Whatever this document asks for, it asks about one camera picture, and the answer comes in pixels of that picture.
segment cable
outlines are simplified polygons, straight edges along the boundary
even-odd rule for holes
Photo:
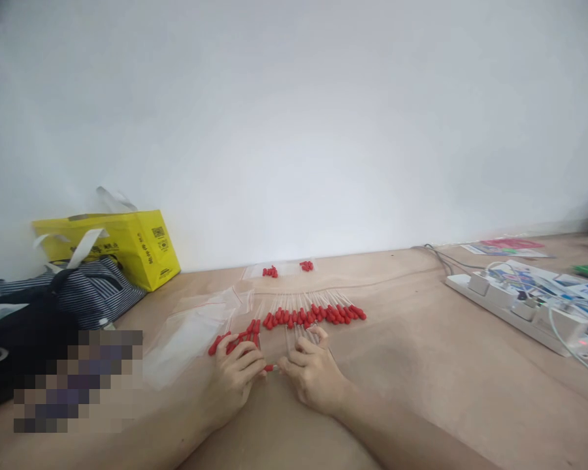
[[[425,248],[425,249],[428,249],[428,248],[427,248],[427,245],[424,245],[423,247],[418,247],[418,248]],[[433,249],[433,247],[432,247],[432,250],[433,250],[433,252],[436,254],[436,257],[438,258],[438,260],[439,260],[439,261],[442,263],[442,265],[444,266],[444,272],[446,273],[446,268],[448,268],[448,270],[449,270],[449,274],[448,274],[448,275],[454,275],[454,274],[455,274],[455,272],[453,271],[453,266],[451,266],[449,263],[447,263],[445,260],[443,260],[443,259],[442,259],[442,257],[440,256],[440,253],[439,253],[437,250]]]
[[[490,267],[491,267],[493,264],[505,264],[506,266],[509,266],[509,267],[512,269],[512,271],[514,271],[514,275],[516,276],[516,279],[518,280],[518,283],[519,283],[519,284],[526,285],[526,286],[528,285],[528,286],[532,287],[533,289],[538,289],[538,290],[541,290],[542,292],[546,293],[547,295],[549,295],[549,296],[550,296],[550,297],[552,297],[552,298],[556,298],[556,299],[562,299],[562,300],[564,300],[565,302],[568,302],[569,304],[573,304],[573,305],[574,305],[574,304],[576,304],[576,303],[578,303],[578,302],[579,302],[579,303],[588,303],[587,301],[585,301],[585,300],[582,300],[582,299],[579,299],[579,300],[577,300],[577,299],[566,299],[566,298],[563,298],[563,297],[561,297],[561,296],[559,296],[559,295],[557,295],[557,294],[552,294],[552,293],[550,293],[550,292],[546,291],[545,289],[542,289],[542,288],[540,288],[540,287],[538,287],[538,286],[534,286],[534,285],[528,284],[528,283],[526,283],[526,282],[523,282],[523,281],[521,280],[521,277],[520,277],[520,275],[519,275],[519,274],[518,274],[518,272],[517,272],[517,271],[514,269],[514,267],[513,267],[511,264],[508,264],[508,263],[506,263],[506,262],[499,262],[499,261],[495,261],[495,262],[493,262],[493,263],[490,263],[490,264],[488,265],[488,267],[486,267],[486,270],[487,270],[488,272],[492,272],[492,273],[493,273],[493,274],[495,274],[495,275],[499,275],[499,273],[496,273],[495,271],[492,271],[492,270],[490,269]],[[529,292],[527,291],[527,289],[525,289],[525,294],[527,295],[527,298],[529,298]],[[549,305],[548,303],[546,303],[546,307],[547,307],[547,311],[548,311],[548,313],[549,313],[549,322],[551,323],[551,329],[553,330],[553,333],[555,333],[555,336],[557,337],[557,339],[560,341],[560,343],[562,343],[562,346],[564,346],[564,348],[566,348],[566,350],[567,350],[567,351],[570,353],[570,355],[571,355],[571,356],[573,356],[575,359],[577,359],[579,362],[581,362],[581,364],[582,364],[582,365],[583,365],[583,366],[584,366],[586,369],[588,369],[588,364],[586,364],[586,362],[585,362],[585,361],[584,361],[584,360],[583,360],[583,359],[582,359],[580,356],[578,356],[578,355],[577,355],[577,353],[575,353],[575,352],[574,352],[574,351],[573,351],[573,350],[572,350],[572,349],[571,349],[571,348],[568,346],[568,344],[566,344],[566,343],[564,342],[564,339],[563,339],[563,338],[560,336],[560,333],[557,331],[557,328],[555,327],[555,322],[553,321],[553,310],[552,310],[552,308],[551,308],[551,305]]]
[[[425,245],[422,246],[423,248],[426,248],[428,250],[434,251],[435,253],[438,253],[439,255],[442,255],[445,258],[449,258],[450,260],[452,260],[454,263],[457,263],[460,266],[465,266],[466,268],[471,268],[471,269],[485,269],[483,266],[473,266],[471,264],[466,264],[466,263],[462,263],[461,261],[456,260],[455,258],[447,255],[446,253],[443,253],[439,250],[436,250],[431,243],[426,243]]]
[[[555,322],[553,321],[553,312],[551,310],[551,306],[549,304],[547,304],[547,308],[549,309],[549,322],[551,323],[553,333],[555,333],[555,335],[557,336],[557,339],[560,340],[560,342],[564,345],[564,347],[570,353],[571,356],[573,356],[575,359],[577,359],[579,362],[581,362],[581,364],[586,369],[588,369],[588,364],[586,364],[582,358],[580,358],[570,347],[568,347],[568,345],[564,342],[564,340],[560,336],[560,333],[557,332],[557,328],[555,327]]]
[[[518,282],[519,282],[520,284],[525,284],[524,282],[522,282],[522,280],[521,280],[521,275],[520,275],[520,274],[518,274],[518,271],[517,271],[516,269],[514,269],[514,267],[513,267],[513,266],[512,266],[510,263],[507,263],[507,262],[494,261],[494,262],[492,262],[492,263],[488,264],[488,266],[486,266],[486,267],[485,267],[485,270],[486,270],[486,272],[490,272],[490,271],[492,271],[492,269],[491,269],[491,266],[492,266],[493,264],[497,264],[497,265],[498,265],[498,264],[505,264],[506,266],[509,266],[509,267],[510,267],[510,269],[512,270],[512,272],[514,273],[514,275],[516,276],[516,279],[518,280]],[[527,298],[529,298],[529,292],[527,291],[527,289],[523,289],[523,290],[525,291],[525,296],[526,296]]]

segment bag handle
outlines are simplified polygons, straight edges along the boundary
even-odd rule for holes
[[[74,250],[72,259],[67,264],[66,269],[73,270],[79,267],[83,260],[89,256],[91,248],[96,243],[96,240],[98,240],[98,237],[107,236],[109,236],[109,233],[103,228],[93,228],[88,230],[87,233],[83,235],[83,238],[81,238],[76,250]]]
[[[112,213],[137,212],[137,207],[121,193],[112,194],[103,186],[98,186],[96,193],[105,201]]]
[[[41,246],[41,242],[43,242],[48,237],[54,237],[63,243],[70,242],[70,239],[68,239],[68,237],[61,235],[61,234],[53,234],[53,233],[43,234],[43,235],[40,235],[37,238],[35,238],[35,240],[33,241],[33,250],[38,249]],[[51,262],[44,263],[44,266],[46,266],[50,271],[54,272],[55,274],[62,270],[62,268],[60,268],[59,266],[56,266],[55,264],[52,264]]]

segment power cord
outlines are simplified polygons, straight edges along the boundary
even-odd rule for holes
[[[548,296],[550,296],[551,298],[554,298],[554,299],[561,300],[561,301],[563,301],[563,302],[565,302],[565,303],[568,303],[568,304],[570,304],[570,305],[576,305],[577,303],[580,303],[580,304],[581,304],[581,303],[586,303],[586,302],[585,302],[585,301],[583,301],[583,300],[572,300],[572,299],[567,299],[567,298],[561,297],[561,296],[559,296],[559,295],[557,295],[557,294],[552,294],[551,292],[548,292],[548,291],[546,291],[545,289],[542,289],[542,288],[540,288],[540,287],[538,287],[538,286],[534,286],[534,285],[532,285],[532,284],[528,284],[528,283],[526,283],[526,282],[523,282],[523,281],[521,280],[521,277],[520,277],[520,275],[518,274],[518,272],[516,271],[516,269],[514,269],[514,267],[513,267],[511,264],[509,264],[509,263],[506,263],[506,262],[498,262],[498,261],[495,261],[494,263],[490,263],[490,264],[488,265],[488,267],[486,268],[486,270],[487,270],[487,271],[488,271],[490,274],[492,274],[492,275],[495,275],[496,277],[498,277],[499,279],[503,279],[503,280],[505,280],[505,278],[504,278],[504,277],[502,277],[502,276],[501,276],[501,275],[500,275],[498,272],[496,272],[496,271],[493,271],[493,270],[491,269],[492,265],[494,265],[494,264],[504,264],[504,265],[506,265],[506,266],[509,266],[509,267],[512,269],[512,271],[514,272],[514,275],[516,276],[517,282],[518,282],[519,284],[522,284],[522,285],[524,285],[524,286],[529,286],[529,287],[531,287],[532,289],[538,289],[538,290],[541,290],[542,292],[544,292],[545,294],[547,294],[547,295],[548,295]],[[529,298],[529,292],[528,292],[527,288],[525,288],[525,293],[527,294],[527,298]],[[582,364],[582,365],[583,365],[583,366],[584,366],[586,369],[588,369],[588,364],[586,364],[586,362],[583,360],[583,358],[582,358],[582,357],[580,357],[580,356],[579,356],[577,353],[575,353],[575,352],[574,352],[574,351],[573,351],[573,350],[572,350],[572,349],[571,349],[571,348],[568,346],[568,344],[566,344],[566,343],[564,342],[564,339],[563,339],[563,338],[560,336],[560,333],[557,331],[557,328],[556,328],[556,326],[555,326],[555,322],[553,321],[553,310],[552,310],[552,308],[551,308],[551,305],[550,305],[550,304],[547,302],[547,303],[546,303],[546,306],[547,306],[547,308],[548,308],[548,313],[549,313],[549,322],[551,323],[551,329],[553,330],[553,333],[555,333],[555,337],[556,337],[556,338],[557,338],[557,339],[560,341],[560,343],[562,343],[562,346],[564,346],[564,348],[565,348],[565,349],[566,349],[566,350],[567,350],[567,351],[570,353],[570,355],[571,355],[571,356],[573,356],[575,359],[577,359],[579,362],[581,362],[581,364]]]

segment white cable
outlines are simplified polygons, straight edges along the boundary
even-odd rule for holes
[[[489,264],[489,265],[486,267],[486,271],[487,271],[487,272],[490,272],[490,271],[491,271],[491,270],[490,270],[490,267],[491,267],[493,264],[505,264],[506,266],[509,266],[509,267],[512,269],[512,271],[514,271],[514,275],[516,276],[516,279],[518,280],[518,283],[519,283],[519,284],[522,284],[522,285],[525,285],[525,286],[530,286],[530,287],[532,287],[533,289],[538,289],[538,290],[541,290],[542,292],[546,293],[547,295],[549,295],[549,296],[550,296],[550,297],[552,297],[552,298],[560,299],[560,300],[562,300],[562,301],[564,301],[564,302],[568,302],[569,304],[573,304],[573,305],[574,305],[574,304],[576,304],[576,303],[578,303],[578,302],[579,302],[579,303],[588,303],[588,301],[587,301],[587,300],[582,300],[582,299],[567,299],[567,298],[561,297],[561,296],[559,296],[559,295],[557,295],[557,294],[552,294],[552,293],[550,293],[550,292],[548,292],[548,291],[546,291],[546,290],[544,290],[544,289],[542,289],[542,288],[540,288],[540,287],[538,287],[538,286],[534,286],[534,285],[528,284],[528,283],[526,283],[526,282],[523,282],[523,281],[521,280],[521,277],[520,277],[520,275],[519,275],[519,274],[516,272],[516,270],[514,269],[514,267],[513,267],[511,264],[508,264],[508,263],[506,263],[506,262],[499,262],[499,261],[495,261],[495,262],[493,262],[493,263],[490,263],[490,264]],[[529,292],[528,292],[526,289],[525,289],[525,294],[527,295],[527,298],[529,298]],[[553,311],[552,311],[552,309],[551,309],[551,306],[550,306],[548,303],[546,303],[546,307],[547,307],[547,311],[548,311],[548,313],[549,313],[549,322],[551,323],[551,329],[553,329],[553,333],[555,333],[555,336],[557,337],[557,339],[560,341],[560,343],[562,343],[562,345],[564,346],[564,348],[566,348],[566,350],[567,350],[567,351],[570,353],[570,355],[571,355],[571,356],[573,356],[575,359],[577,359],[579,362],[581,362],[581,364],[582,364],[582,365],[583,365],[583,366],[584,366],[586,369],[588,369],[588,364],[586,364],[586,363],[585,363],[585,361],[584,361],[584,360],[583,360],[581,357],[579,357],[579,356],[578,356],[578,355],[577,355],[577,354],[576,354],[576,353],[575,353],[575,352],[574,352],[574,351],[573,351],[573,350],[572,350],[572,349],[571,349],[571,348],[570,348],[570,347],[569,347],[569,346],[568,346],[568,345],[567,345],[567,344],[564,342],[564,340],[563,340],[563,339],[562,339],[562,337],[560,336],[560,333],[558,333],[558,331],[557,331],[557,328],[555,327],[555,322],[553,321]]]
[[[551,322],[551,327],[553,329],[553,333],[555,333],[555,335],[557,336],[557,339],[560,340],[560,342],[564,345],[564,347],[566,348],[566,350],[568,352],[570,352],[570,355],[573,356],[575,359],[577,359],[579,362],[581,362],[581,364],[588,369],[588,364],[586,364],[584,362],[584,360],[582,358],[580,358],[570,347],[568,347],[568,345],[564,342],[564,340],[562,339],[562,337],[560,336],[560,333],[557,332],[557,328],[555,327],[555,322],[553,321],[553,311],[551,310],[551,306],[549,304],[547,304],[547,308],[549,309],[549,322]]]

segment plug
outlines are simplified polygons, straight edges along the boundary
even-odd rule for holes
[[[474,273],[470,274],[468,288],[474,292],[477,292],[479,295],[485,296],[485,293],[490,287],[490,282],[493,281],[494,279],[488,276],[485,271],[475,271]]]
[[[532,298],[527,299],[525,302],[517,302],[513,307],[512,311],[524,320],[533,320],[538,309],[536,306],[538,303]]]
[[[499,308],[510,309],[518,298],[518,292],[507,283],[490,284],[485,297]]]

